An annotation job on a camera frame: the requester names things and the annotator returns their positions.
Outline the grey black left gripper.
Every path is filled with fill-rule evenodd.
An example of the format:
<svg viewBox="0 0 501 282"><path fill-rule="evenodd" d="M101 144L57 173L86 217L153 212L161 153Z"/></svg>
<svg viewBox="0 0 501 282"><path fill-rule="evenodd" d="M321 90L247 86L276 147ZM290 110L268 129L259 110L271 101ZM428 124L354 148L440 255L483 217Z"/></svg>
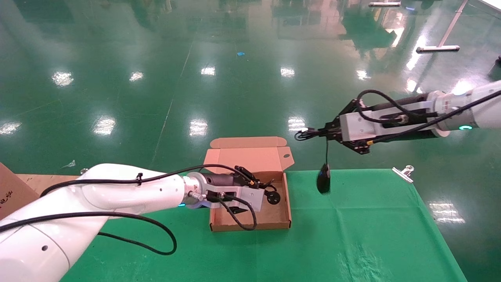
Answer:
<svg viewBox="0 0 501 282"><path fill-rule="evenodd" d="M215 187L259 187L261 180L256 178L256 176L243 166L235 166L234 169L237 171L234 174L212 174L203 173L203 176L207 184L211 184ZM227 206L227 210L231 214L239 214L247 212L247 209Z"/></svg>

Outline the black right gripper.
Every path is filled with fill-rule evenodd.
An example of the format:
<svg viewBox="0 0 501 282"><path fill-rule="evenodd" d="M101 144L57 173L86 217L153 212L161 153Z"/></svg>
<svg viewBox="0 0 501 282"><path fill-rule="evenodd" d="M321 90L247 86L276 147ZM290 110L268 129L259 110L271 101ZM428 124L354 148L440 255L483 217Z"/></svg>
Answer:
<svg viewBox="0 0 501 282"><path fill-rule="evenodd" d="M384 140L418 140L434 139L439 137L439 131L435 125L431 128L414 130L416 126L429 123L437 118L436 110L433 110L433 102L428 98L429 94L419 94L408 98L393 100L383 93L377 93L387 100L386 103L376 104L372 107L363 107L363 118L381 125L385 130L397 130L394 133L383 134L378 139ZM361 141L344 141L341 132L348 133L356 130L361 123L358 113L359 100L351 100L331 122L325 124L328 130L323 136L328 141L349 148L360 155L370 153L370 146L362 139Z"/></svg>

